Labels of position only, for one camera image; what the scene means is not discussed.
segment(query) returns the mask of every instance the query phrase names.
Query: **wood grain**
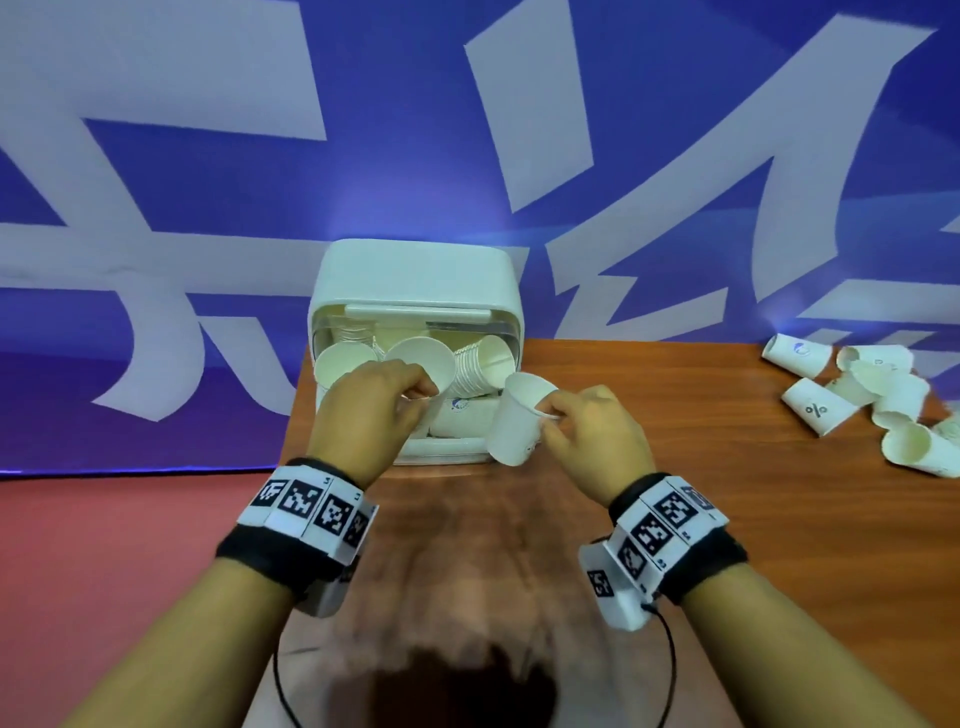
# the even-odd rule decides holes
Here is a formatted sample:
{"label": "wood grain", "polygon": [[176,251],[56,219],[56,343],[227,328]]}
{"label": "wood grain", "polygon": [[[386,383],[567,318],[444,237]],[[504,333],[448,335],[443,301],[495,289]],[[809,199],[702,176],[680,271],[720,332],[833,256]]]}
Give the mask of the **wood grain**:
{"label": "wood grain", "polygon": [[[951,723],[960,484],[886,463],[865,411],[815,437],[779,399],[796,378],[762,362],[759,347],[530,340],[523,368],[566,389],[608,384],[659,466],[730,516],[759,570],[934,722]],[[284,457],[302,454],[313,398],[307,366]],[[924,415],[945,413],[931,400]],[[655,724],[665,639],[653,623],[623,634],[600,620],[576,549],[610,523],[546,453],[517,469],[394,468],[371,497],[383,508],[344,608],[326,621],[295,616],[282,643],[305,725],[394,725],[388,716],[399,715],[420,715],[419,726],[513,724],[503,716],[516,708],[502,706],[489,723],[449,718],[471,690],[492,710],[497,695],[528,706],[527,726],[546,725],[544,712],[557,726]],[[683,615],[664,612],[680,662],[671,724],[738,725]],[[512,677],[480,669],[492,644]],[[279,715],[262,691],[251,726]]]}

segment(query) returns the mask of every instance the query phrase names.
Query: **person's right arm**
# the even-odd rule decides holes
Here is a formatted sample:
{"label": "person's right arm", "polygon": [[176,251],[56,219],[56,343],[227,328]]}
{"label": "person's right arm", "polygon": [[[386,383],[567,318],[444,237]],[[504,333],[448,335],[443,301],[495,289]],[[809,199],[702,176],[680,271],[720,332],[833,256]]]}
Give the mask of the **person's right arm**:
{"label": "person's right arm", "polygon": [[[604,507],[654,473],[642,427],[607,387],[554,392],[543,442],[574,484]],[[823,627],[747,564],[701,582],[681,608],[741,720],[763,728],[929,725]]]}

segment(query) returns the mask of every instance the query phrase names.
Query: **red floor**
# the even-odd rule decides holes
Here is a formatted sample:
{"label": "red floor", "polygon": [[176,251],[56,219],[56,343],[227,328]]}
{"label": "red floor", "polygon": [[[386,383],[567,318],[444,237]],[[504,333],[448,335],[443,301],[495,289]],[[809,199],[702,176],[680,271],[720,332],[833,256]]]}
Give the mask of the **red floor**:
{"label": "red floor", "polygon": [[0,725],[63,720],[209,563],[264,477],[0,483]]}

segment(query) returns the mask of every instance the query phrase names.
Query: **person's left hand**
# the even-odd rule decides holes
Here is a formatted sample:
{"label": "person's left hand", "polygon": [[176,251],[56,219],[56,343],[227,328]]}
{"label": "person's left hand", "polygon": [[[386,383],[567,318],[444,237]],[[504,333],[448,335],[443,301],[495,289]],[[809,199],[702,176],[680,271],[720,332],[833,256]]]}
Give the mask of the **person's left hand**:
{"label": "person's left hand", "polygon": [[324,395],[307,446],[367,490],[389,468],[439,394],[419,364],[370,361],[341,376]]}

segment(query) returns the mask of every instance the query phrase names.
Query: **black wristband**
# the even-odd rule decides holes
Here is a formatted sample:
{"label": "black wristband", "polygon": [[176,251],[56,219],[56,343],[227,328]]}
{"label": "black wristband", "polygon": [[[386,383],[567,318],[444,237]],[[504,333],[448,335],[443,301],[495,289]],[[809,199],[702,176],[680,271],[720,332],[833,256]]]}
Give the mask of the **black wristband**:
{"label": "black wristband", "polygon": [[297,599],[315,581],[336,581],[344,567],[299,539],[269,528],[236,525],[217,546],[218,559],[232,559],[286,587]]}
{"label": "black wristband", "polygon": [[663,575],[659,591],[679,606],[701,582],[734,564],[745,564],[747,560],[747,550],[727,533],[726,528],[714,528]]}
{"label": "black wristband", "polygon": [[288,460],[287,465],[308,465],[311,468],[316,468],[318,471],[324,471],[324,473],[329,473],[334,477],[339,477],[341,480],[345,480],[347,483],[352,485],[354,488],[357,488],[356,481],[351,478],[349,475],[344,473],[342,470],[336,466],[330,465],[325,460],[318,460],[315,457],[295,457],[293,460]]}
{"label": "black wristband", "polygon": [[613,525],[616,525],[616,520],[626,513],[627,509],[630,508],[648,488],[653,488],[668,475],[670,475],[670,473],[648,473],[628,485],[623,493],[613,499],[610,508],[607,509]]}

